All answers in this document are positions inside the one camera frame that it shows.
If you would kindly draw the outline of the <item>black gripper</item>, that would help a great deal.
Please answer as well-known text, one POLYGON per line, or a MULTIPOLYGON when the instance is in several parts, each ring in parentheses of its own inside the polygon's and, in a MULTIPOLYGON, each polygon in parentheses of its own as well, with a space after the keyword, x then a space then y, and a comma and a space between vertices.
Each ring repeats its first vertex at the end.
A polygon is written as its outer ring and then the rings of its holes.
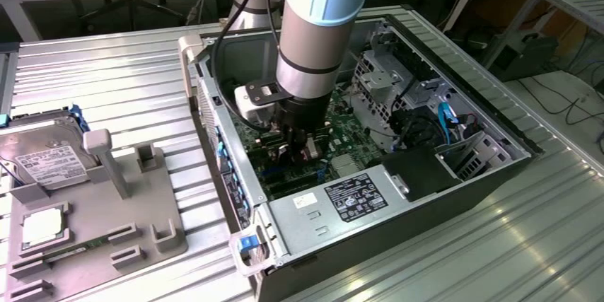
POLYGON ((277 123, 286 139, 305 139, 325 126, 331 94, 319 98, 287 98, 277 104, 277 123))

